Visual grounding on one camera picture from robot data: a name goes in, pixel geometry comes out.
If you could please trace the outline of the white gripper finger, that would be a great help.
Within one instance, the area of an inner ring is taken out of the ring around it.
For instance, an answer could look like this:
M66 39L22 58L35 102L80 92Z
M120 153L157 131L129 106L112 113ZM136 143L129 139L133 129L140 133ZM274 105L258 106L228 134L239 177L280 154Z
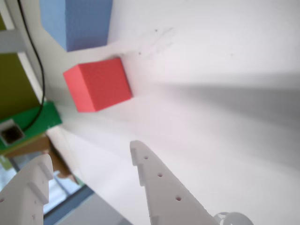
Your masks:
M152 225L216 225L217 222L163 161L143 142L131 141L133 165L145 187Z
M32 159L0 192L0 223L42 225L52 179L51 157L43 154Z

